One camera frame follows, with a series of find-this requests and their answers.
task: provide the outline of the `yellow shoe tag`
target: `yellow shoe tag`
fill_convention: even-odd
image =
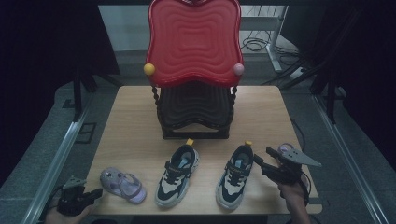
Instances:
[[[192,140],[192,139],[187,139],[187,143],[186,143],[186,145],[189,145],[189,146],[192,146],[192,143],[194,143],[194,140]]]
[[[245,141],[245,146],[251,147],[253,143],[251,141],[246,140]]]

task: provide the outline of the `pink ball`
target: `pink ball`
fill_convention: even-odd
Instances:
[[[245,66],[242,65],[241,63],[236,63],[233,66],[233,72],[237,75],[237,76],[242,76],[242,74],[244,74],[245,71]]]

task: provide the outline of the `purple shoe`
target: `purple shoe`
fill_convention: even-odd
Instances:
[[[105,190],[130,203],[142,203],[146,198],[146,190],[140,181],[134,175],[124,174],[117,168],[106,168],[100,175],[100,182]]]

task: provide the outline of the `human hand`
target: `human hand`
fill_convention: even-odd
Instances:
[[[311,220],[305,208],[304,191],[299,183],[292,185],[277,183],[277,188],[282,192],[286,206],[291,214],[293,224],[309,224]]]
[[[56,207],[51,208],[47,215],[45,224],[78,224],[85,216],[93,211],[93,205],[88,205],[82,212],[75,217],[68,217],[56,210]]]

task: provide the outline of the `black and white sneaker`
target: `black and white sneaker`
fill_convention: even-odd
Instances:
[[[251,142],[246,141],[233,153],[216,187],[216,200],[226,209],[234,210],[242,202],[253,165],[253,150],[250,146]]]
[[[193,140],[181,146],[165,164],[165,172],[155,194],[160,207],[172,207],[186,195],[190,176],[198,166],[199,154],[192,147]]]

